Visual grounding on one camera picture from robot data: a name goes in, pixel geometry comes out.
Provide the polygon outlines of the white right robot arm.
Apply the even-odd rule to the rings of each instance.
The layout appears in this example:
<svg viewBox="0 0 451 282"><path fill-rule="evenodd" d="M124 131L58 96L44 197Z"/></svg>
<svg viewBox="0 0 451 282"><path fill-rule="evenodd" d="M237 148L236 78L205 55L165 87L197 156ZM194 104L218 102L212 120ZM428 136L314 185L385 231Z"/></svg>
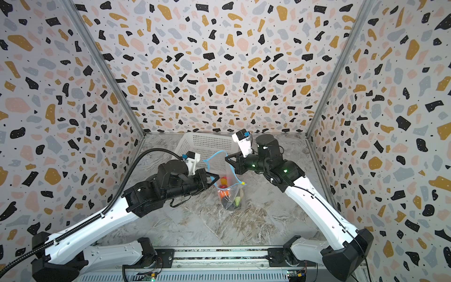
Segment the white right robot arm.
<svg viewBox="0 0 451 282"><path fill-rule="evenodd" d="M270 134L256 138L242 129L232 135L239 152L225 160L236 174L253 171L298 204L325 237L314 241L295 236L285 244L285 259L308 260L322 264L339 281L347 281L354 271L367 262L374 236L368 229L357 229L341 216L318 192L305 172L293 161L284 159L278 140Z"/></svg>

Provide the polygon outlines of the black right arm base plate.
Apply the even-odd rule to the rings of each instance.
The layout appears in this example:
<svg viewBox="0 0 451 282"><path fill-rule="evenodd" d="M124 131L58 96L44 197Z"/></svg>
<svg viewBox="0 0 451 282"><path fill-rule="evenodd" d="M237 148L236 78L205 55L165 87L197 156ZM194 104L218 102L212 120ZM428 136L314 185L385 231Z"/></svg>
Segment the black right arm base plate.
<svg viewBox="0 0 451 282"><path fill-rule="evenodd" d="M298 260L290 249L274 247L267 249L265 257L270 267L315 267L317 264L307 260Z"/></svg>

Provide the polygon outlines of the red toy chili pepper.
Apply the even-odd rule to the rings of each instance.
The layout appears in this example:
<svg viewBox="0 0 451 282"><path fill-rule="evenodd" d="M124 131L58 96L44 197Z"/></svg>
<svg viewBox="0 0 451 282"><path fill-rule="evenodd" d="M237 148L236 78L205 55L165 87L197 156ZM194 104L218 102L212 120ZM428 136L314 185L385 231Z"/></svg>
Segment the red toy chili pepper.
<svg viewBox="0 0 451 282"><path fill-rule="evenodd" d="M218 181L219 189L227 189L229 187L229 182L227 176L222 176Z"/></svg>

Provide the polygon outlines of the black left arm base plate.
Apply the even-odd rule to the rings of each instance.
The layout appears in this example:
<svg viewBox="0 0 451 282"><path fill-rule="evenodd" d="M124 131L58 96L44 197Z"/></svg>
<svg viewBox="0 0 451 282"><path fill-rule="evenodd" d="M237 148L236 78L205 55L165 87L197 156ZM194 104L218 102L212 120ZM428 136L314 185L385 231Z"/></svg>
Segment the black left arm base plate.
<svg viewBox="0 0 451 282"><path fill-rule="evenodd" d="M175 258L175 249L156 249L153 255L144 255L135 264L124 265L126 269L170 269Z"/></svg>

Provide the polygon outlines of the clear zip top bag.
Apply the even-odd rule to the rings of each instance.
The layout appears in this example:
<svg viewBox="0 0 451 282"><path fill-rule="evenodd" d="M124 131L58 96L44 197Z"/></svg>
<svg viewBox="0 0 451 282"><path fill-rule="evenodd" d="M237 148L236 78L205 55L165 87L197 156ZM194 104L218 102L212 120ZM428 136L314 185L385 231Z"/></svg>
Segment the clear zip top bag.
<svg viewBox="0 0 451 282"><path fill-rule="evenodd" d="M236 176L235 170L225 161L228 157L225 150L213 154L204 161L207 165L207 171L219 175L219 180L214 184L217 189L219 202L225 210L234 212L244 209L244 191L245 183Z"/></svg>

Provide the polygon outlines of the orange toy fruit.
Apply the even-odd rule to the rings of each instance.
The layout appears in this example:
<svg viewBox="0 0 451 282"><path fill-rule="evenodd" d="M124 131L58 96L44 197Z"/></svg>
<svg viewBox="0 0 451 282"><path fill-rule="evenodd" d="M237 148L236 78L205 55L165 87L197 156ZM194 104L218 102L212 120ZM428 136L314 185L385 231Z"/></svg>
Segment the orange toy fruit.
<svg viewBox="0 0 451 282"><path fill-rule="evenodd" d="M230 191L229 190L219 190L218 196L220 200L230 201Z"/></svg>

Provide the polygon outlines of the white plastic basket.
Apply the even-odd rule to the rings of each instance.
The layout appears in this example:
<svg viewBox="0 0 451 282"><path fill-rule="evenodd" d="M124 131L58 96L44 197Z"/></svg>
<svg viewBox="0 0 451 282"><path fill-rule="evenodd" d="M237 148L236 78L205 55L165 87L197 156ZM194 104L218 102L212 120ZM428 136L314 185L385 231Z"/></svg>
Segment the white plastic basket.
<svg viewBox="0 0 451 282"><path fill-rule="evenodd" d="M231 136L190 132L183 135L175 149L175 153L178 155L183 155L188 151L198 153L201 162L196 167L207 168L205 161L215 153L223 150L228 155L231 155L237 153L240 149Z"/></svg>

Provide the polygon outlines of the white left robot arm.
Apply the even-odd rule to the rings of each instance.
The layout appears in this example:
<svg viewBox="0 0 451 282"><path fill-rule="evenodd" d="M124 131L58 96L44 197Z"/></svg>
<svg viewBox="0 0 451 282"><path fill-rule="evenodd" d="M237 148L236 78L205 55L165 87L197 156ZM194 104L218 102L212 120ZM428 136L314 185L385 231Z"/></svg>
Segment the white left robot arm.
<svg viewBox="0 0 451 282"><path fill-rule="evenodd" d="M157 254L148 238L130 246L95 249L95 243L109 232L161 209L167 200L190 198L212 187L220 176L197 169L193 159L171 160L158 166L157 173L136 183L99 211L69 229L50 234L42 231L32 238L35 259L32 277L37 282L72 282L89 271L111 266L152 264Z"/></svg>

